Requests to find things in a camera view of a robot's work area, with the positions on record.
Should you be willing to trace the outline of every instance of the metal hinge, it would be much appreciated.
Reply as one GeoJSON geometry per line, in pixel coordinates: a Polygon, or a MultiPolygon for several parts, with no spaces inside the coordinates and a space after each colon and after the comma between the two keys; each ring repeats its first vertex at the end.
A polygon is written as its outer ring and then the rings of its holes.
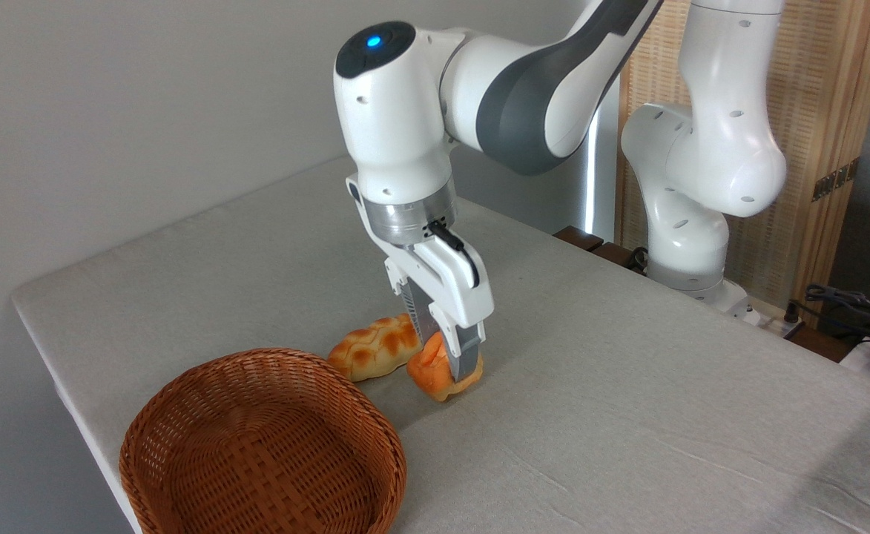
{"type": "Polygon", "coordinates": [[[811,201],[817,202],[834,192],[835,189],[843,187],[844,183],[851,182],[852,179],[856,178],[856,169],[859,163],[860,158],[858,157],[853,159],[852,162],[847,163],[847,165],[824,176],[824,178],[817,180],[817,183],[814,183],[814,197],[812,197],[811,201]]]}

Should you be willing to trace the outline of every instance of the braided bread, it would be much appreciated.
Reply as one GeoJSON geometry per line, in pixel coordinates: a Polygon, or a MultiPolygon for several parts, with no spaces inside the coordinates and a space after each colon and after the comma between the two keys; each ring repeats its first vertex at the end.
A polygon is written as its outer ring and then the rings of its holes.
{"type": "Polygon", "coordinates": [[[354,330],[329,353],[329,365],[353,382],[376,378],[405,365],[421,350],[411,317],[383,317],[354,330]]]}

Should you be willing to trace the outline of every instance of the bread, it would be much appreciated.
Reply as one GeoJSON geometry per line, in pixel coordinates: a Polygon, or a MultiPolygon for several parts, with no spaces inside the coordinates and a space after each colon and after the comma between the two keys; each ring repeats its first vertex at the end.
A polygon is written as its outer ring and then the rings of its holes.
{"type": "Polygon", "coordinates": [[[428,396],[438,402],[444,402],[449,395],[461,393],[480,380],[481,373],[484,372],[484,359],[478,354],[478,367],[475,371],[461,382],[455,383],[448,363],[448,348],[444,345],[441,332],[437,332],[425,343],[421,352],[408,360],[408,367],[405,369],[422,392],[428,393],[428,396]]]}
{"type": "Polygon", "coordinates": [[[329,353],[329,365],[359,382],[393,372],[421,350],[411,317],[378,319],[368,328],[350,332],[329,353]]]}

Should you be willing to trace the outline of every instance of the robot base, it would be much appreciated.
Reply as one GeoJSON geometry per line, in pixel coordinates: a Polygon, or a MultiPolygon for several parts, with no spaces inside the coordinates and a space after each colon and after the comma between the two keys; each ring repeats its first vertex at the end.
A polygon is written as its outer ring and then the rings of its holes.
{"type": "Polygon", "coordinates": [[[683,294],[712,306],[723,314],[732,315],[753,326],[761,322],[761,314],[751,307],[748,293],[730,280],[723,280],[708,289],[683,291],[683,294]]]}

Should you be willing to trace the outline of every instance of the white wall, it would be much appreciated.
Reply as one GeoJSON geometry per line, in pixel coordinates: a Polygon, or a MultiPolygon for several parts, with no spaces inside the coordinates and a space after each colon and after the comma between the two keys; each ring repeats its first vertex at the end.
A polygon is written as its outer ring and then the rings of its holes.
{"type": "MultiPolygon", "coordinates": [[[[129,531],[13,288],[343,154],[331,67],[361,27],[401,18],[540,43],[566,33],[581,4],[0,0],[0,532],[129,531]]],[[[459,179],[471,165],[503,182],[478,156],[461,159],[459,179]]],[[[515,211],[573,205],[580,170],[515,211]]],[[[465,187],[491,199],[493,185],[465,187]]]]}

